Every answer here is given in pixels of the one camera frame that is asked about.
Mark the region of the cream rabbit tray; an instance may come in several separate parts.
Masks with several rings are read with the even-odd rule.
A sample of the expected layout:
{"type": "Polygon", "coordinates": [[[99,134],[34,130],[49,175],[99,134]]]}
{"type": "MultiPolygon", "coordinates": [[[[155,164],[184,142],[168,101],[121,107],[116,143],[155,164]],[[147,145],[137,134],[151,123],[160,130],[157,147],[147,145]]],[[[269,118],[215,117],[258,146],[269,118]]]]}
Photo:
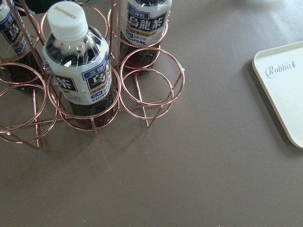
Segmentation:
{"type": "Polygon", "coordinates": [[[303,148],[303,43],[260,51],[252,66],[288,139],[303,148]]]}

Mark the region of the right tea bottle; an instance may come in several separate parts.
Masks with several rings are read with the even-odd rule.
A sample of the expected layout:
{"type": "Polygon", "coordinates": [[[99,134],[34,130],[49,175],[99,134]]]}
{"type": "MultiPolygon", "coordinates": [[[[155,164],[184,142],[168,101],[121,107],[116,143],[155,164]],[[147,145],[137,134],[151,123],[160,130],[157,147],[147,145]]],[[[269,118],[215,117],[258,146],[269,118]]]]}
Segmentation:
{"type": "Polygon", "coordinates": [[[171,0],[121,1],[120,60],[139,47],[159,47],[171,5],[171,0]]]}

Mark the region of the front tea bottle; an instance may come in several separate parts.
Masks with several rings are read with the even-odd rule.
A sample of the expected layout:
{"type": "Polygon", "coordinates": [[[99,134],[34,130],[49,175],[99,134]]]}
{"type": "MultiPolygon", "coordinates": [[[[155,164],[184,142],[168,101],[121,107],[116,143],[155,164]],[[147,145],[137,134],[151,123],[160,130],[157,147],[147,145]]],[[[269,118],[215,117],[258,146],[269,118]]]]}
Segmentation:
{"type": "Polygon", "coordinates": [[[107,41],[88,25],[83,8],[75,2],[53,4],[47,20],[51,32],[43,55],[72,113],[82,116],[78,124],[85,129],[105,126],[113,116],[113,110],[101,115],[113,102],[107,41]]]}

